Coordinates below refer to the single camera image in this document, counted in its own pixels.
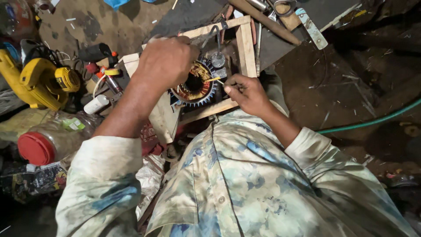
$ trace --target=paper label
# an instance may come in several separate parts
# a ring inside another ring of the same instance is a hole
[[[77,118],[63,119],[63,127],[69,131],[77,131],[85,128],[85,125]]]

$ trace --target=capacitor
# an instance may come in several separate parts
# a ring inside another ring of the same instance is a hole
[[[87,105],[83,107],[83,110],[87,114],[95,114],[109,104],[109,100],[103,94],[98,95],[93,100],[91,100]]]

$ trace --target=floral shirt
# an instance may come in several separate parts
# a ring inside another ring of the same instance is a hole
[[[218,116],[189,144],[147,236],[417,236],[376,177],[303,128],[284,149],[260,118]],[[94,137],[72,162],[57,236],[138,236],[139,139]]]

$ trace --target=yellow tape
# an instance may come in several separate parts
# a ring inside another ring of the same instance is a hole
[[[107,70],[105,70],[104,74],[107,75],[107,76],[115,76],[115,75],[120,74],[120,70],[118,70],[118,69],[107,69]]]

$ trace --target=wooden handle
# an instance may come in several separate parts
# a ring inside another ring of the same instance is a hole
[[[291,32],[285,29],[283,26],[279,25],[278,23],[272,21],[259,10],[254,8],[250,5],[246,0],[229,0],[229,2],[238,7],[240,10],[244,11],[245,13],[249,14],[254,19],[258,20],[260,23],[265,25],[269,30],[273,33],[277,34],[279,37],[285,39],[288,42],[291,42],[295,45],[300,45],[301,41],[297,39]]]

